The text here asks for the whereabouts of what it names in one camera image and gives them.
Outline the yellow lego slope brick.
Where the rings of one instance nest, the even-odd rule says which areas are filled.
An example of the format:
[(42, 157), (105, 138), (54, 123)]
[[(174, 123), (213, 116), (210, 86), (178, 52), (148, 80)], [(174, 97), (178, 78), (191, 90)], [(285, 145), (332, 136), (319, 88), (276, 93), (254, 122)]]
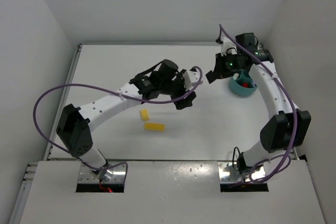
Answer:
[(149, 121), (150, 116), (147, 109), (140, 110), (140, 117), (142, 121)]

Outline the yellow long lego plate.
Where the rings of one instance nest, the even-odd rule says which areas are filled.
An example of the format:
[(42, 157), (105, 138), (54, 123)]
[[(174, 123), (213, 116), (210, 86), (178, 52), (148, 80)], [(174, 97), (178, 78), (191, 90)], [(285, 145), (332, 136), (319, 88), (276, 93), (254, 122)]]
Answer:
[(165, 130), (164, 124), (158, 124), (158, 123), (145, 123), (144, 129), (148, 131), (160, 131), (163, 132)]

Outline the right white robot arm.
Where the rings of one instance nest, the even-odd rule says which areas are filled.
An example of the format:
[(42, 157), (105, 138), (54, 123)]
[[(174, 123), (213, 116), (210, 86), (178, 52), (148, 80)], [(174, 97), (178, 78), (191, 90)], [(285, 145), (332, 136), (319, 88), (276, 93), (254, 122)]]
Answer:
[(209, 83), (219, 79), (248, 75), (257, 86), (268, 111), (269, 121), (261, 129), (259, 141), (240, 153), (236, 167), (243, 173), (284, 151), (303, 143), (311, 122), (308, 111), (300, 110), (289, 97), (277, 75), (274, 59), (267, 49), (259, 48), (254, 33), (244, 33), (232, 40), (219, 35), (221, 51), (215, 56), (214, 70), (206, 74)]

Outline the black square lego plate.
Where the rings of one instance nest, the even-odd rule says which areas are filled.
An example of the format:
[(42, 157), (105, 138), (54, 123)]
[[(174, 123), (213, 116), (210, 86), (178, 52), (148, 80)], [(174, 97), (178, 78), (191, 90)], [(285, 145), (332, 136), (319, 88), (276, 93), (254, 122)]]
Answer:
[(207, 79), (207, 81), (208, 81), (209, 84), (213, 83), (216, 80), (215, 73), (213, 71), (209, 71), (206, 74), (206, 79)]

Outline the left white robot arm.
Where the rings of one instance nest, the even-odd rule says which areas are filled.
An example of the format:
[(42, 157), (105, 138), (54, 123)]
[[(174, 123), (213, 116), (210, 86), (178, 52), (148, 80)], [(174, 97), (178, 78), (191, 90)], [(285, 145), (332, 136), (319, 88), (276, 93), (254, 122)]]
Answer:
[(94, 130), (127, 109), (144, 103), (157, 104), (160, 95), (168, 95), (177, 110), (191, 107), (195, 89), (201, 83), (200, 68), (179, 70), (176, 63), (164, 59), (103, 98), (85, 105), (65, 106), (56, 133), (72, 157), (98, 174), (109, 163), (93, 144)]

